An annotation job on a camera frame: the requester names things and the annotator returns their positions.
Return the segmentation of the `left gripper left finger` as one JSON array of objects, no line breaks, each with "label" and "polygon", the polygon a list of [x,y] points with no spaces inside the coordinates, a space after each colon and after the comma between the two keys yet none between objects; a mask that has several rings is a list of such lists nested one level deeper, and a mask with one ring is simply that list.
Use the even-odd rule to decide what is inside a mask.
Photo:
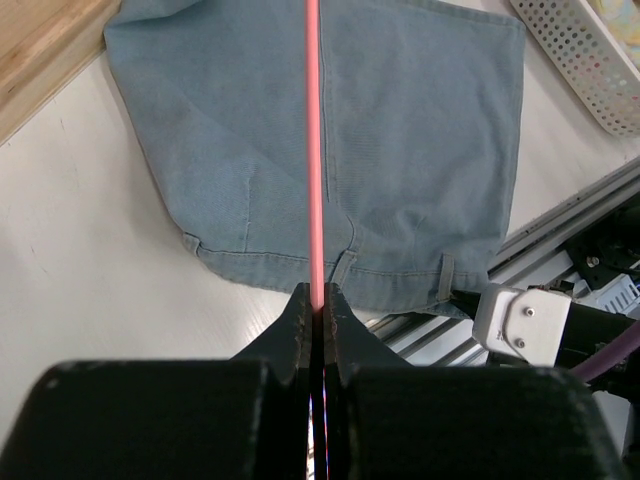
[{"label": "left gripper left finger", "polygon": [[5,479],[303,479],[311,308],[282,314],[228,360],[53,365],[1,451]]}]

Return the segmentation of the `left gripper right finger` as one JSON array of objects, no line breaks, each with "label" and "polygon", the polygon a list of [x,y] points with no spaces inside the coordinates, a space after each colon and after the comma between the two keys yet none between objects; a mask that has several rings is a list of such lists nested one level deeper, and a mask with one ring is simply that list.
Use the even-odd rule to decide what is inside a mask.
[{"label": "left gripper right finger", "polygon": [[329,479],[626,479],[587,387],[548,367],[419,367],[325,288]]}]

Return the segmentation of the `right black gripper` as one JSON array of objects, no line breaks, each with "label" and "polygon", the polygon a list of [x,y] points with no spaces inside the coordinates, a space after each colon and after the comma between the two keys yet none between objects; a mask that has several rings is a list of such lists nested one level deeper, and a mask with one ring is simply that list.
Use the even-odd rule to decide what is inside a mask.
[{"label": "right black gripper", "polygon": [[[483,292],[458,290],[452,293],[450,303],[472,319],[474,325]],[[487,352],[491,364],[540,367],[518,358]],[[606,391],[627,400],[637,400],[639,322],[572,300],[558,356],[552,367],[571,371],[593,391]]]}]

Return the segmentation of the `light blue denim skirt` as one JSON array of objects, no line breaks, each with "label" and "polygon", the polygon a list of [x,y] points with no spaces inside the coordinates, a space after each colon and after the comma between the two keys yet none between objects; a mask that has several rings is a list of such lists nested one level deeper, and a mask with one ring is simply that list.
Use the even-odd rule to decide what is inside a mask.
[{"label": "light blue denim skirt", "polygon": [[[304,5],[126,1],[109,65],[164,204],[217,275],[309,277]],[[451,316],[508,230],[524,25],[443,1],[319,6],[325,278],[349,305]]]}]

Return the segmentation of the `pink wire hanger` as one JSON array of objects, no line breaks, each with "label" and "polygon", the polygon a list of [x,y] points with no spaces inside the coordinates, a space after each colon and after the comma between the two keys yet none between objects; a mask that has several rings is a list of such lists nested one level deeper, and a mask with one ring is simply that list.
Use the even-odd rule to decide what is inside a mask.
[{"label": "pink wire hanger", "polygon": [[319,2],[305,4],[305,86],[309,205],[310,304],[324,307],[324,237],[319,71]]}]

